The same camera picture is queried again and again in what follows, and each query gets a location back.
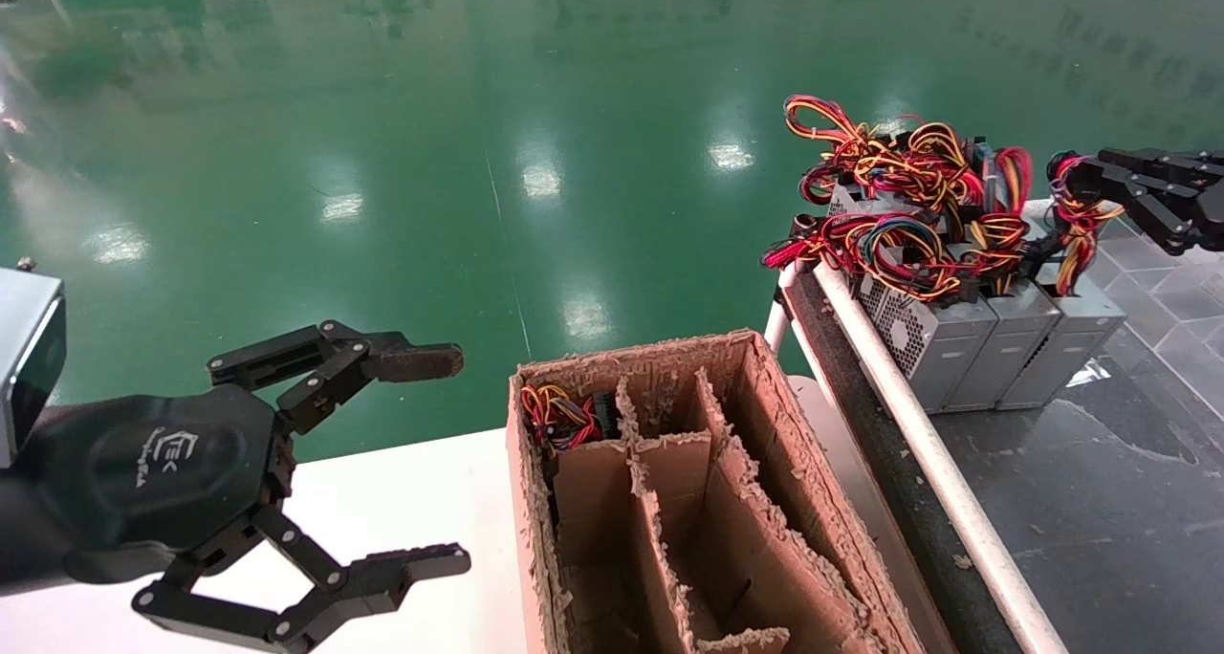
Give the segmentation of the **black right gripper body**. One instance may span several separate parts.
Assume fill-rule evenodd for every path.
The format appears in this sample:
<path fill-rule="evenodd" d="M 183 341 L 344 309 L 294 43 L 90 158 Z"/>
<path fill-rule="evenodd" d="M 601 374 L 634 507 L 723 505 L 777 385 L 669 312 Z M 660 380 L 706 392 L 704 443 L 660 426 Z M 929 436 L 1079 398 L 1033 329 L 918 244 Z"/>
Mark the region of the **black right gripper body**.
<path fill-rule="evenodd" d="M 1223 180 L 1197 178 L 1191 181 L 1196 189 L 1191 208 L 1191 246 L 1206 251 L 1223 252 Z"/>

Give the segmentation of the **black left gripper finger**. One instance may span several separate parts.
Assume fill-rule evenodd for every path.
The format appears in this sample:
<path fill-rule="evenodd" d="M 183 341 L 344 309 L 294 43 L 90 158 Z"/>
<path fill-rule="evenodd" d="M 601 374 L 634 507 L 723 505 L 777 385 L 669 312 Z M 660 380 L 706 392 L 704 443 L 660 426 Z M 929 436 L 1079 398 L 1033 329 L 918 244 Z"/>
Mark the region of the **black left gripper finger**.
<path fill-rule="evenodd" d="M 242 544 L 271 541 L 312 583 L 297 603 L 280 612 L 200 596 L 195 584 Z M 319 547 L 282 509 L 263 506 L 203 546 L 173 558 L 162 578 L 133 596 L 132 609 L 166 632 L 268 653 L 312 653 L 355 618 L 395 612 L 419 581 L 464 574 L 471 558 L 450 543 L 373 554 L 350 565 Z"/>
<path fill-rule="evenodd" d="M 289 380 L 275 400 L 280 430 L 306 435 L 371 382 L 426 382 L 457 376 L 455 343 L 415 345 L 401 332 L 364 333 L 337 321 L 275 336 L 211 358 L 213 385 L 257 392 Z"/>

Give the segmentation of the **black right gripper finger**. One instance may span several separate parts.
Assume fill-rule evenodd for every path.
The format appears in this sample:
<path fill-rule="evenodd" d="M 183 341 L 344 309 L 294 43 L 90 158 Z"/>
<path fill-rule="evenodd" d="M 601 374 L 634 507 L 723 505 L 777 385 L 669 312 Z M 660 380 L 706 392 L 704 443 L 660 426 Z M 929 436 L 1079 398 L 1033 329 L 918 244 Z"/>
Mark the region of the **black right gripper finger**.
<path fill-rule="evenodd" d="M 1182 256 L 1196 247 L 1207 251 L 1208 236 L 1197 219 L 1201 195 L 1200 189 L 1173 184 L 1151 189 L 1106 181 L 1102 187 L 1102 198 L 1121 206 L 1140 231 L 1169 256 Z"/>
<path fill-rule="evenodd" d="M 1081 201 L 1120 202 L 1138 191 L 1193 200 L 1222 196 L 1222 154 L 1212 149 L 1065 149 L 1050 159 L 1051 187 Z"/>

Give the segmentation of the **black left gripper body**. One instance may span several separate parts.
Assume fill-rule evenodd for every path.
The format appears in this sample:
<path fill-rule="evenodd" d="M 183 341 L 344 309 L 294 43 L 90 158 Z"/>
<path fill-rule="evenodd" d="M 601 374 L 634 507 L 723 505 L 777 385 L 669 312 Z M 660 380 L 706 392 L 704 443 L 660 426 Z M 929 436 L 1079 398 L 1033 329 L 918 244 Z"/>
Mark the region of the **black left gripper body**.
<path fill-rule="evenodd" d="M 50 407 L 2 470 L 2 592 L 162 573 L 266 503 L 274 407 L 236 385 Z"/>

